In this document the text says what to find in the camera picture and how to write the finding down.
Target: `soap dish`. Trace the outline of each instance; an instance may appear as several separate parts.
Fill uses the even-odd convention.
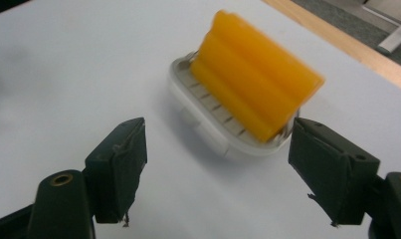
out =
[[[215,152],[231,159],[267,157],[290,139],[297,111],[276,136],[266,142],[253,137],[194,78],[190,72],[196,52],[175,60],[169,71],[169,89],[184,120]]]

